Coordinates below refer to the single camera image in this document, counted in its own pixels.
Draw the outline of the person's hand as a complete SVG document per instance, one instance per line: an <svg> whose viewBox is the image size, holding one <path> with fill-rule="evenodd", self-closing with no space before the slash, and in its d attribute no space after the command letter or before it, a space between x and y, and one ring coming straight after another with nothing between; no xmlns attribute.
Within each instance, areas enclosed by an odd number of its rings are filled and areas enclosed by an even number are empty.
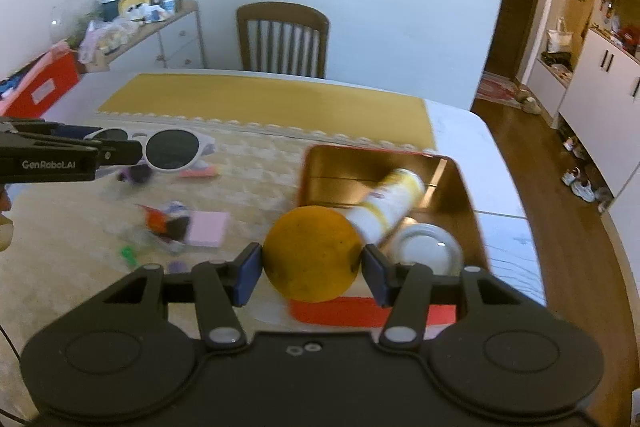
<svg viewBox="0 0 640 427"><path fill-rule="evenodd" d="M14 225L6 215L12 209L12 202L6 187L2 185L0 193L0 251L6 251L12 243Z"/></svg>

